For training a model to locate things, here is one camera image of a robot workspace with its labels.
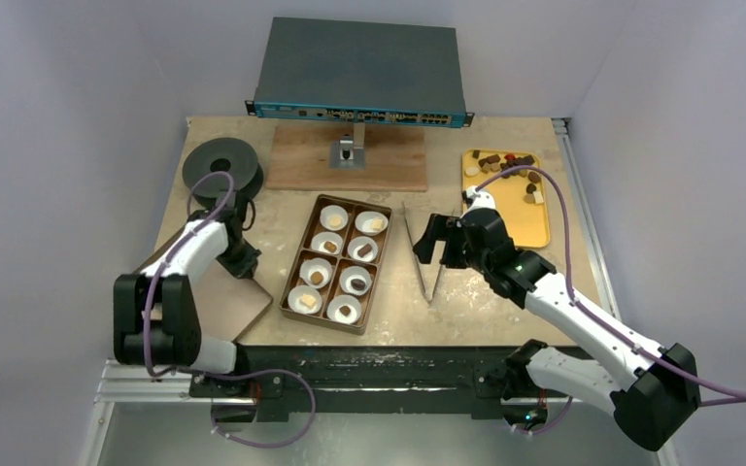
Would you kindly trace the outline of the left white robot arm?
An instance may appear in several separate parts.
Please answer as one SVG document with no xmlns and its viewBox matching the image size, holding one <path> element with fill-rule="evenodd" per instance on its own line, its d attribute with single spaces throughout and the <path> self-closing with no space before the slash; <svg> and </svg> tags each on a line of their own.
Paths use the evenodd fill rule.
<svg viewBox="0 0 746 466">
<path fill-rule="evenodd" d="M 220 193 L 209 210 L 191 213 L 185 226 L 137 271 L 113 285 L 113 347 L 117 362 L 145 367 L 158 378 L 172 370 L 213 375 L 225 396 L 250 387 L 250 362 L 238 338 L 272 299 L 254 280 L 260 252 L 243 236 L 254 202 Z M 225 294 L 207 313 L 197 310 L 193 286 L 213 265 L 230 276 Z"/>
</svg>

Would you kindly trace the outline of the metal tweezers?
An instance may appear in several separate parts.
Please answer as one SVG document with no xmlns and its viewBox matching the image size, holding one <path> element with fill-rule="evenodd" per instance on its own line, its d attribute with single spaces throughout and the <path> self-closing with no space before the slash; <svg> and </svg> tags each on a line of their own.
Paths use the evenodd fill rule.
<svg viewBox="0 0 746 466">
<path fill-rule="evenodd" d="M 426 231 L 432 210 L 430 208 L 408 206 L 405 202 L 402 202 L 401 214 L 407 233 L 408 250 L 411 253 L 418 286 L 425 302 L 430 305 L 435 300 L 437 289 L 444 275 L 444 269 L 439 263 L 444 246 L 436 243 L 430 262 L 427 264 L 421 263 L 413 253 L 413 246 Z"/>
</svg>

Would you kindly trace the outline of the brown chocolate box tray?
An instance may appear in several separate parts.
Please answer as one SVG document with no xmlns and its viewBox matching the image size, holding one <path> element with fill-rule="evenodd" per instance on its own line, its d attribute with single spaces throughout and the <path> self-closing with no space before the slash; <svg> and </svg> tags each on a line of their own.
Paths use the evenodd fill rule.
<svg viewBox="0 0 746 466">
<path fill-rule="evenodd" d="M 320 212 L 322 208 L 328 205 L 339 205 L 345 208 L 349 215 L 350 220 L 348 226 L 338 232 L 343 238 L 343 247 L 339 254 L 331 255 L 310 249 L 310 243 L 314 235 L 327 231 L 320 224 Z M 347 256 L 348 243 L 359 236 L 366 236 L 358 232 L 355 228 L 355 219 L 358 214 L 364 211 L 376 211 L 385 214 L 389 218 L 389 226 L 385 232 L 380 233 L 372 238 L 379 247 L 378 257 L 375 263 L 365 263 L 351 259 Z M 317 196 L 314 203 L 312 212 L 306 222 L 306 226 L 298 245 L 296 253 L 294 254 L 293 262 L 290 267 L 290 272 L 286 280 L 286 284 L 281 297 L 280 311 L 281 314 L 291 320 L 297 320 L 312 325 L 317 325 L 323 328 L 341 331 L 344 333 L 361 335 L 365 332 L 369 315 L 371 314 L 374 302 L 375 291 L 378 283 L 378 279 L 381 275 L 381 268 L 384 262 L 384 257 L 387 251 L 387 243 L 389 240 L 389 227 L 393 217 L 393 210 L 389 207 L 370 204 L 361 202 L 353 199 L 341 198 L 332 195 L 320 194 Z M 330 262 L 333 266 L 333 275 L 330 283 L 318 289 L 322 296 L 322 309 L 314 315 L 302 315 L 292 312 L 288 308 L 287 297 L 288 293 L 299 285 L 307 285 L 299 278 L 299 268 L 304 260 L 313 258 L 323 258 Z M 342 271 L 349 266 L 361 266 L 368 270 L 373 277 L 373 283 L 370 290 L 363 296 L 355 296 L 355 298 L 361 304 L 362 315 L 361 318 L 353 325 L 341 324 L 334 322 L 327 318 L 326 311 L 328 304 L 338 295 L 347 294 L 339 285 L 339 277 Z"/>
</svg>

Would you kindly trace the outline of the brown box lid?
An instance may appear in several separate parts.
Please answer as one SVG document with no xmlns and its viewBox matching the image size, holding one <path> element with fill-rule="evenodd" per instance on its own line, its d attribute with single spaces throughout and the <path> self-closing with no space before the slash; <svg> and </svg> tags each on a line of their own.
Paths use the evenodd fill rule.
<svg viewBox="0 0 746 466">
<path fill-rule="evenodd" d="M 236 279 L 208 251 L 204 266 L 193 265 L 190 290 L 201 333 L 224 341 L 238 340 L 273 303 L 270 294 L 252 279 Z"/>
</svg>

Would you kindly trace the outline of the caramel round chocolate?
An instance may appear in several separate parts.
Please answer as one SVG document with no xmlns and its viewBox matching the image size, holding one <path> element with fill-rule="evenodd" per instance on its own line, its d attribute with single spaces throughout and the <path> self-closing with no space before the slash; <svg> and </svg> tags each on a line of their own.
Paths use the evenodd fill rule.
<svg viewBox="0 0 746 466">
<path fill-rule="evenodd" d="M 310 281 L 314 286 L 320 286 L 324 282 L 323 274 L 320 272 L 313 272 L 310 275 Z"/>
</svg>

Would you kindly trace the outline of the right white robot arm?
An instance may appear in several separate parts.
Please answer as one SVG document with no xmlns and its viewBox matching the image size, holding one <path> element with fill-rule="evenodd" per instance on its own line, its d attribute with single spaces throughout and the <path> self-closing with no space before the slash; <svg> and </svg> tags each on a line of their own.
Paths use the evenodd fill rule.
<svg viewBox="0 0 746 466">
<path fill-rule="evenodd" d="M 539 253 L 515 246 L 497 211 L 430 215 L 413 245 L 417 260 L 429 263 L 437 243 L 444 245 L 443 267 L 478 272 L 497 296 L 550 322 L 587 354 L 579 359 L 527 341 L 505 360 L 503 398 L 555 390 L 610 415 L 650 451 L 661 449 L 700 406 L 699 389 L 687 378 L 696 371 L 688 349 L 666 349 L 596 305 L 583 309 L 564 274 Z"/>
</svg>

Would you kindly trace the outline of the cream striped chocolate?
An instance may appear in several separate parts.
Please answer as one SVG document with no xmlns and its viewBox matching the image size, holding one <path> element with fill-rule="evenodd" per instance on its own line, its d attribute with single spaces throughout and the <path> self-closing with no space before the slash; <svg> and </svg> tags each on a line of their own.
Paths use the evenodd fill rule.
<svg viewBox="0 0 746 466">
<path fill-rule="evenodd" d="M 300 298 L 300 303 L 305 307 L 313 308 L 317 303 L 317 299 L 312 295 L 306 294 Z"/>
</svg>

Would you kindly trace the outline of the dark chocolate piece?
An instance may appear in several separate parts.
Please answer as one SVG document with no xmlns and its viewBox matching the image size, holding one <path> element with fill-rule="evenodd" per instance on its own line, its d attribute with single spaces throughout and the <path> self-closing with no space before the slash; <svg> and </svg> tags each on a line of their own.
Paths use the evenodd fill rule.
<svg viewBox="0 0 746 466">
<path fill-rule="evenodd" d="M 372 251 L 373 248 L 370 245 L 364 245 L 357 250 L 356 255 L 361 259 L 367 260 L 372 256 Z"/>
</svg>

